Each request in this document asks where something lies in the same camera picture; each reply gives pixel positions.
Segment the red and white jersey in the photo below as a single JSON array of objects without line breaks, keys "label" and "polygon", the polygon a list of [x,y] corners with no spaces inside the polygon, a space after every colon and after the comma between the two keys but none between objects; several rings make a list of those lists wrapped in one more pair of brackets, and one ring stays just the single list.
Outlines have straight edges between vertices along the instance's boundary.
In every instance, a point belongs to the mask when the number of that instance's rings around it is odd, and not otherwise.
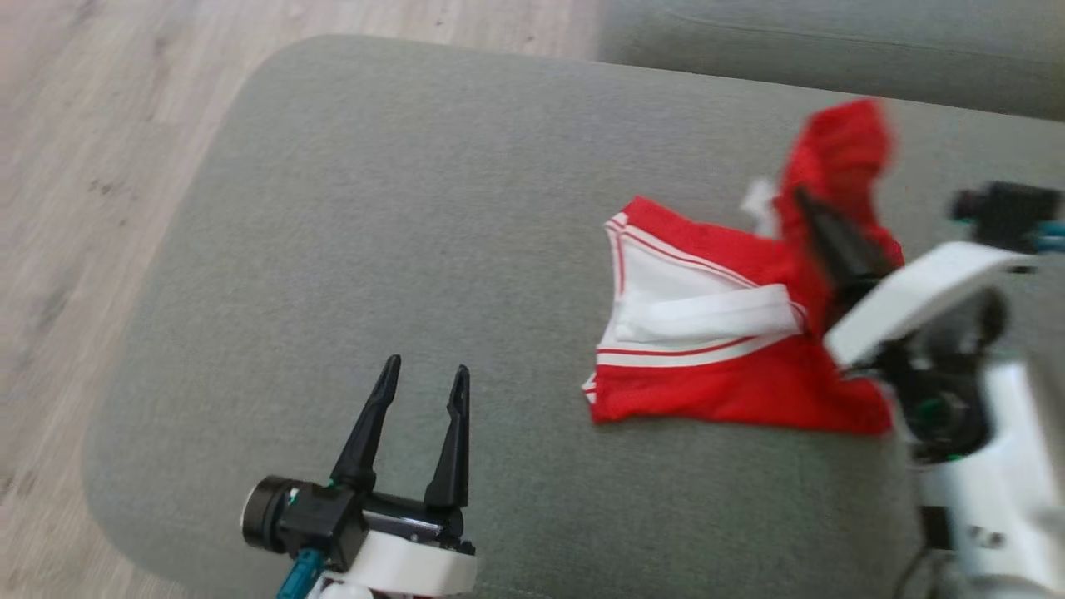
[{"label": "red and white jersey", "polygon": [[876,250],[876,275],[901,268],[903,250],[874,207],[889,151],[881,103],[854,100],[806,122],[780,187],[750,188],[757,231],[690,220],[643,196],[606,221],[615,291],[581,387],[592,420],[889,432],[878,384],[846,378],[823,345],[843,295],[830,288],[798,203],[804,192],[854,225]]}]

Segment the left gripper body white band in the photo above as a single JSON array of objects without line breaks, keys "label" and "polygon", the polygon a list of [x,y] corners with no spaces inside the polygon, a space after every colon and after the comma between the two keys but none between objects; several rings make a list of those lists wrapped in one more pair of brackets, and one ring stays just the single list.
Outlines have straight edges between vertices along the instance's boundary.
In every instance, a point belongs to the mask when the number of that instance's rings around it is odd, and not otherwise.
[{"label": "left gripper body white band", "polygon": [[478,561],[463,511],[373,493],[363,516],[368,538],[348,572],[323,574],[320,599],[448,599],[474,589]]}]

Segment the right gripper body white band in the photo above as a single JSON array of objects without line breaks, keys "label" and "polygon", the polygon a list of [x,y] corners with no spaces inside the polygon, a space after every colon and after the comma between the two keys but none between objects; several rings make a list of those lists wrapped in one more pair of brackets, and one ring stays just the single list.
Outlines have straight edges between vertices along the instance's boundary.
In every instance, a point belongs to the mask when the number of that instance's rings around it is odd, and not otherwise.
[{"label": "right gripper body white band", "polygon": [[1007,325],[993,282],[1033,257],[949,242],[883,278],[825,335],[840,370],[871,370],[894,391],[918,458],[963,458],[993,432],[982,372]]}]

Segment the large grey sofa seat cushion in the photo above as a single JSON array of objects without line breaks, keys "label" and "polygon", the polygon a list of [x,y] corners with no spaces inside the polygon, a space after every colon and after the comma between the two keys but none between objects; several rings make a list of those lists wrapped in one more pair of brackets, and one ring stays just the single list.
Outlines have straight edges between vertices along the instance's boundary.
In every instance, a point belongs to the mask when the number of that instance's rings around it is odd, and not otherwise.
[{"label": "large grey sofa seat cushion", "polygon": [[376,37],[245,83],[150,262],[83,457],[141,570],[273,599],[240,515],[324,481],[391,355],[378,488],[419,498],[472,375],[471,599],[891,599],[920,546],[905,451],[643,418],[581,396],[609,312],[602,224],[635,195],[743,227],[842,92]]}]

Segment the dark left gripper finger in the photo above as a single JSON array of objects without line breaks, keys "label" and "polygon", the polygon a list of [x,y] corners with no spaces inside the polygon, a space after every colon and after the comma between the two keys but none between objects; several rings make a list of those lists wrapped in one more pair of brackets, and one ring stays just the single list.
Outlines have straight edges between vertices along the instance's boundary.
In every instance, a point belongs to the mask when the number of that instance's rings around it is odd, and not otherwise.
[{"label": "dark left gripper finger", "polygon": [[431,509],[468,506],[469,489],[469,371],[457,368],[448,396],[449,425],[435,470],[425,489],[424,503]]},{"label": "dark left gripper finger", "polygon": [[349,439],[342,448],[330,473],[335,487],[350,487],[370,492],[376,484],[375,459],[389,406],[394,402],[399,382],[402,356],[391,355],[368,399],[357,418]]}]

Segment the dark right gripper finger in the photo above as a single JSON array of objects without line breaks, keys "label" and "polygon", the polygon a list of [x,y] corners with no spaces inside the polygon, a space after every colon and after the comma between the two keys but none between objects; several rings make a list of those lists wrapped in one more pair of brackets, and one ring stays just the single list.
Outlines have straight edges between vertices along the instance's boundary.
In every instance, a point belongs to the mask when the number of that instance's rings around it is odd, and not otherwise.
[{"label": "dark right gripper finger", "polygon": [[859,303],[894,272],[889,255],[851,220],[817,200],[803,187],[794,190],[794,200],[834,304]]}]

